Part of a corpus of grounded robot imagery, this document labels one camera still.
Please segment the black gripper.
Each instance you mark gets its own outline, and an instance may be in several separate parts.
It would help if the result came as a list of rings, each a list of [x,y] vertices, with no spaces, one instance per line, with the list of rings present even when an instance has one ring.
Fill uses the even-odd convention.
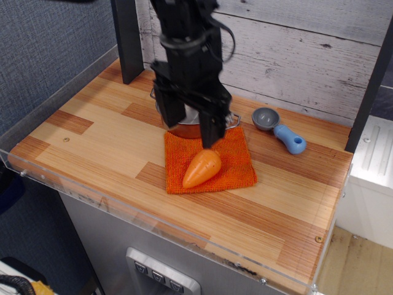
[[[164,123],[173,128],[186,117],[185,105],[199,113],[204,149],[225,136],[231,95],[221,84],[222,47],[204,45],[196,50],[166,51],[167,60],[155,60],[152,69],[155,100]]]

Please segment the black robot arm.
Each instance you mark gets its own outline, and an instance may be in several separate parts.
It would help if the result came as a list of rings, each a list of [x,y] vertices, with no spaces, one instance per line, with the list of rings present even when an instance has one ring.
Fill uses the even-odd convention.
[[[154,94],[161,117],[172,128],[187,106],[198,111],[205,149],[225,136],[232,96],[219,80],[223,68],[221,31],[212,17],[217,1],[152,1],[161,25],[166,61],[155,60]]]

